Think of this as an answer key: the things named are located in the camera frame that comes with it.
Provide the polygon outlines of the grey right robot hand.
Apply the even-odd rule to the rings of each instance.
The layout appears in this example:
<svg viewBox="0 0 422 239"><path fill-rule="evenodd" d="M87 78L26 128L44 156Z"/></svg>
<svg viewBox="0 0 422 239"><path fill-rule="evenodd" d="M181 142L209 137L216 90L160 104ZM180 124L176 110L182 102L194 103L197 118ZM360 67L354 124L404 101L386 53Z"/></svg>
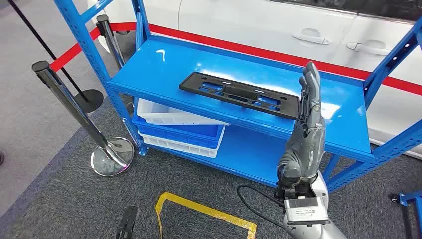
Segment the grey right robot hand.
<svg viewBox="0 0 422 239"><path fill-rule="evenodd" d="M320 74L312 61L303 69L299 83L302 87L299 118L277 166L280 186L291 187L314 179L325 153L326 125L321 114Z"/></svg>

